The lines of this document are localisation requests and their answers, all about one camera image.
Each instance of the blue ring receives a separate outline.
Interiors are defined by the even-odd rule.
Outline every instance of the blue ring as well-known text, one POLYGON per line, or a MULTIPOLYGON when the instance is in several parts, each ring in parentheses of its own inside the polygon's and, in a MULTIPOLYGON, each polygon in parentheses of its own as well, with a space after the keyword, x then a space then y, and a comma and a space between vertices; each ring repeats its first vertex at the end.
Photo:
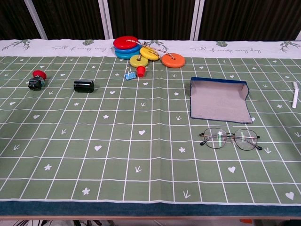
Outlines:
POLYGON ((134 48, 128 48, 128 49, 119 49, 119 48, 115 48, 115 52, 118 53, 123 53, 123 54, 127 54, 127 53, 134 53, 137 52, 138 50, 141 49, 141 45, 137 45, 134 48))
POLYGON ((134 53, 128 53, 128 54, 123 54, 115 51, 116 56, 119 59, 124 59, 124 60, 129 60, 133 55, 138 55, 140 54, 140 50, 134 53))

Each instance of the orange ring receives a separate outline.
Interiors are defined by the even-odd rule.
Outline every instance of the orange ring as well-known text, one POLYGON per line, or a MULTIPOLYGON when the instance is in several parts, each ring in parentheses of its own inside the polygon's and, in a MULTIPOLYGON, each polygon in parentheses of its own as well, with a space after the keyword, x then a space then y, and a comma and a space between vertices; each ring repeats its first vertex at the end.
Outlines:
POLYGON ((171 53, 171 55, 173 55, 174 59, 172 59, 172 57, 168 54, 162 56, 162 64, 164 64, 166 67, 172 68, 179 68, 185 65, 185 58, 180 54, 171 53))

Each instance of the red peg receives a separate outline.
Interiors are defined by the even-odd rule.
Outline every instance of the red peg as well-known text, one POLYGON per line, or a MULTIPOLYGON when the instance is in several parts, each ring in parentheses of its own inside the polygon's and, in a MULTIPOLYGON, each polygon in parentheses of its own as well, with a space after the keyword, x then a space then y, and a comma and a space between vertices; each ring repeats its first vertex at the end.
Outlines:
POLYGON ((143 77, 145 73, 145 67, 144 66, 138 66, 137 67, 137 75, 138 77, 143 77))
POLYGON ((39 77, 43 78, 44 80, 47 78, 47 75, 45 74, 45 72, 43 72, 41 70, 33 71, 32 75, 33 75, 33 77, 39 76, 39 77))

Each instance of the green grid tablecloth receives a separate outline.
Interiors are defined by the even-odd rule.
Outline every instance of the green grid tablecloth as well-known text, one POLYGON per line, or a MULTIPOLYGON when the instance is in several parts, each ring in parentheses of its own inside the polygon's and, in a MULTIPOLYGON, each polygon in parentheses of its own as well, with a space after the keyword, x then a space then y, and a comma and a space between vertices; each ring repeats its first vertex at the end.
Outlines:
POLYGON ((113 57, 0 58, 0 201, 301 205, 301 60, 186 58, 126 81, 113 57), (27 88, 33 70, 46 88, 27 88), (253 124, 190 118, 190 78, 247 81, 253 124), (93 93, 73 90, 93 79, 93 93), (263 150, 200 146, 252 129, 263 150))

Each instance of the yellow ring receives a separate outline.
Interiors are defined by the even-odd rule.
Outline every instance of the yellow ring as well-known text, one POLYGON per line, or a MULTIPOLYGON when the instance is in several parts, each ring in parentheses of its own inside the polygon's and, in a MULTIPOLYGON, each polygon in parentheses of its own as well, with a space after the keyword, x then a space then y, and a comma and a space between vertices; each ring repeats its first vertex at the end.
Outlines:
POLYGON ((149 49, 149 48, 145 48, 145 47, 142 47, 140 49, 140 53, 142 56, 144 56, 145 58, 149 59, 149 60, 158 60, 159 57, 158 55, 154 54, 154 53, 157 53, 156 51, 152 50, 152 49, 149 49))
POLYGON ((139 59, 139 55, 133 55, 130 58, 130 64, 132 67, 138 67, 138 66, 146 66, 149 63, 149 60, 141 56, 141 60, 139 59))

